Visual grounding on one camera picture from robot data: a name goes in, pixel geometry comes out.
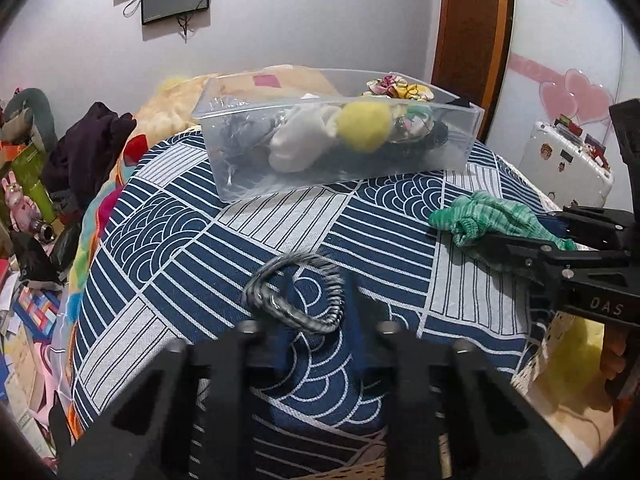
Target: screw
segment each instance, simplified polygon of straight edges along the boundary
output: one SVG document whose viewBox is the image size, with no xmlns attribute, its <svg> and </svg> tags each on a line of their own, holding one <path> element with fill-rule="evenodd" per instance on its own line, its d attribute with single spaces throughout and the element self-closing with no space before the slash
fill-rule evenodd
<svg viewBox="0 0 640 480">
<path fill-rule="evenodd" d="M 255 334 L 258 332 L 260 327 L 258 326 L 258 322 L 255 319 L 247 319 L 246 321 L 241 321 L 236 325 L 236 328 L 244 333 L 244 334 Z"/>
<path fill-rule="evenodd" d="M 165 348 L 169 352 L 177 354 L 180 352 L 184 352 L 184 349 L 187 348 L 187 343 L 185 343 L 183 339 L 176 337 L 175 339 L 171 339 L 171 341 L 166 344 Z"/>
<path fill-rule="evenodd" d="M 453 343 L 453 349 L 456 351 L 456 354 L 468 354 L 476 350 L 476 345 L 469 341 L 469 339 L 458 339 Z"/>
<path fill-rule="evenodd" d="M 400 325 L 395 321 L 381 321 L 376 326 L 376 330 L 381 334 L 397 334 L 400 332 Z"/>
</svg>

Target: green knitted fabric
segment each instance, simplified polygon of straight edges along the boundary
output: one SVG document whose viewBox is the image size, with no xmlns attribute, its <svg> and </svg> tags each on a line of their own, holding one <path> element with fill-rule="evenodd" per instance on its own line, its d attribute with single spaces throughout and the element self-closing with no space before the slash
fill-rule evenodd
<svg viewBox="0 0 640 480">
<path fill-rule="evenodd" d="M 454 243 L 461 248 L 473 245 L 488 232 L 499 232 L 548 240 L 563 251 L 577 250 L 573 240 L 558 238 L 542 227 L 528 206 L 496 198 L 486 191 L 476 191 L 471 197 L 459 196 L 449 208 L 431 213 L 429 224 L 438 230 L 450 231 Z"/>
</svg>

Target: plastic container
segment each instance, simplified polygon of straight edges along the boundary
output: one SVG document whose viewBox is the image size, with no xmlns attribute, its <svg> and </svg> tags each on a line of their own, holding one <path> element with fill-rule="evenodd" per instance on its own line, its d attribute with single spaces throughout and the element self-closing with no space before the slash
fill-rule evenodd
<svg viewBox="0 0 640 480">
<path fill-rule="evenodd" d="M 202 126 L 220 200 L 464 168 L 482 121 L 481 108 L 447 104 L 456 96 L 433 85 L 427 85 L 434 94 L 428 103 L 358 97 L 368 81 L 387 74 L 304 70 L 313 84 L 273 92 L 287 97 L 266 102 L 228 91 L 233 85 L 225 77 L 207 83 L 193 117 Z M 256 81 L 269 81 L 270 74 L 257 74 Z"/>
</svg>

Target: black plastic bag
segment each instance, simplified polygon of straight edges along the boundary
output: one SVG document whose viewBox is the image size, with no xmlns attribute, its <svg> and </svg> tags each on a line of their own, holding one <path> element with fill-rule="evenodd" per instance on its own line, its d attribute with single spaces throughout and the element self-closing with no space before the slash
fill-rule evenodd
<svg viewBox="0 0 640 480">
<path fill-rule="evenodd" d="M 49 259 L 57 272 L 64 272 L 71 267 L 71 264 L 74 262 L 81 231 L 82 224 L 80 222 L 74 222 L 73 224 L 67 225 L 58 237 L 58 240 L 56 240 Z"/>
<path fill-rule="evenodd" d="M 58 272 L 39 241 L 16 231 L 11 231 L 10 237 L 20 266 L 20 283 L 29 288 L 62 290 Z"/>
</svg>

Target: plush rabbit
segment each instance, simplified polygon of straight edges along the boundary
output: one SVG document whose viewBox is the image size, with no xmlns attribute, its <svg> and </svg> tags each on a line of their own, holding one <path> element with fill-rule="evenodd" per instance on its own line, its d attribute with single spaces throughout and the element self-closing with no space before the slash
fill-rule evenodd
<svg viewBox="0 0 640 480">
<path fill-rule="evenodd" d="M 2 179 L 2 189 L 4 203 L 10 211 L 11 225 L 16 231 L 28 233 L 31 220 L 41 219 L 42 215 L 34 201 L 22 192 L 22 186 L 16 182 L 14 172 L 10 171 L 7 176 L 9 181 Z"/>
</svg>

